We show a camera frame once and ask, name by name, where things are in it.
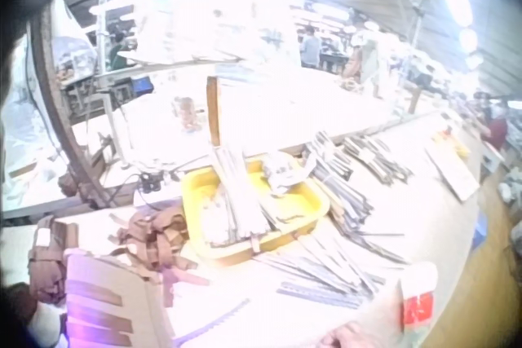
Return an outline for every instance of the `factory floor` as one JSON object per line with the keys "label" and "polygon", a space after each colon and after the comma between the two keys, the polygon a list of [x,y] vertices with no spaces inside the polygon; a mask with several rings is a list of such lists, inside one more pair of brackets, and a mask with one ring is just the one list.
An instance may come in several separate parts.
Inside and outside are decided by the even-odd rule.
{"label": "factory floor", "polygon": [[505,251],[513,223],[497,191],[505,174],[499,169],[480,189],[480,209],[488,217],[487,239],[470,254],[451,301],[423,348],[522,346],[520,289],[510,272],[511,253]]}

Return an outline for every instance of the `white card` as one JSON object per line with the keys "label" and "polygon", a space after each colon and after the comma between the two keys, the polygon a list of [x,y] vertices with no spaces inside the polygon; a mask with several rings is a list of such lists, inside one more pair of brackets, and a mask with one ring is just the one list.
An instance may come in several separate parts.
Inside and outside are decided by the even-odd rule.
{"label": "white card", "polygon": [[36,246],[49,247],[51,243],[51,229],[39,228],[36,236]]}

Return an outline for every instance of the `wooden post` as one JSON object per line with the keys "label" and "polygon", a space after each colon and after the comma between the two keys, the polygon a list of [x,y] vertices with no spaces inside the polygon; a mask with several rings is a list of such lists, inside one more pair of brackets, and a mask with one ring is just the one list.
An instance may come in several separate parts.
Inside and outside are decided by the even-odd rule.
{"label": "wooden post", "polygon": [[219,86],[217,77],[206,79],[206,105],[209,113],[210,141],[214,147],[221,145],[219,135]]}
{"label": "wooden post", "polygon": [[416,87],[414,89],[414,91],[411,95],[411,101],[409,103],[409,109],[408,109],[409,114],[415,114],[415,109],[417,108],[417,102],[421,96],[421,93],[422,93],[422,89],[420,87]]}

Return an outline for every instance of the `metal rod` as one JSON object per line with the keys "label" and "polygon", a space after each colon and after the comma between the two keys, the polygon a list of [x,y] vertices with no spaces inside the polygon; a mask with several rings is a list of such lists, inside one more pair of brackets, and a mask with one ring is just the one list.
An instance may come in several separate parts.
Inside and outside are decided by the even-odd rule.
{"label": "metal rod", "polygon": [[[98,0],[98,5],[100,6],[100,11],[98,12],[98,16],[96,18],[96,47],[98,51],[98,72],[100,75],[104,75],[107,72],[107,65],[106,65],[106,43],[105,38],[107,36],[107,20],[105,15],[105,8],[104,4],[108,0]],[[98,87],[101,90],[106,90],[109,88],[108,83],[106,79],[99,78],[99,85]],[[114,117],[113,117],[113,104],[111,101],[111,95],[110,94],[102,94],[102,99],[104,101],[104,110],[105,114],[107,115],[108,124],[111,127],[111,135],[113,136],[113,142],[114,147],[116,148],[117,154],[120,156],[120,159],[122,160],[122,167],[127,168],[129,167],[129,164],[125,158],[125,154],[123,153],[122,145],[120,144],[120,139],[118,138],[116,126],[114,124]]]}

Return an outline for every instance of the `red label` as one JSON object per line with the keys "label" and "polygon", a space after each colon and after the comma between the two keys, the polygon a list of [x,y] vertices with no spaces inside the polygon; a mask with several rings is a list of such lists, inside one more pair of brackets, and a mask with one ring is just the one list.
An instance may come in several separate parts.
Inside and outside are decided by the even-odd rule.
{"label": "red label", "polygon": [[404,301],[404,324],[411,325],[429,320],[433,315],[433,293],[410,297]]}

